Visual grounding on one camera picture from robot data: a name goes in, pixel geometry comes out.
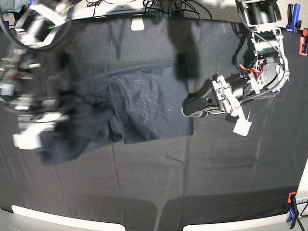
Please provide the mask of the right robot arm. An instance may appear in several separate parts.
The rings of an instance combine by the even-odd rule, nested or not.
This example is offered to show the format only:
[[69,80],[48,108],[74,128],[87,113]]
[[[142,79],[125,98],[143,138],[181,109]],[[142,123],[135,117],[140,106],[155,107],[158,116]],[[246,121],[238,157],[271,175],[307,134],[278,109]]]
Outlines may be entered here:
[[23,133],[53,130],[67,119],[59,112],[57,97],[42,94],[35,85],[38,54],[55,48],[71,26],[76,0],[31,0],[15,22],[14,33],[0,26],[13,43],[0,67],[0,104],[18,118]]

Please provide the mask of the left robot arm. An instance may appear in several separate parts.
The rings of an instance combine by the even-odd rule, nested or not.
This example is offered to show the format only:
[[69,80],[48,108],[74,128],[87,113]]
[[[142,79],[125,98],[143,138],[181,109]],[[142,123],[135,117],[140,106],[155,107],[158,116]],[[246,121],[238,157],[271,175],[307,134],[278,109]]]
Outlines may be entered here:
[[217,76],[205,90],[190,94],[182,104],[185,117],[229,114],[245,118],[242,105],[252,100],[277,96],[289,81],[283,34],[277,27],[281,13],[275,0],[238,0],[237,11],[248,30],[241,52],[253,50],[248,67],[236,63],[239,73],[229,78]]

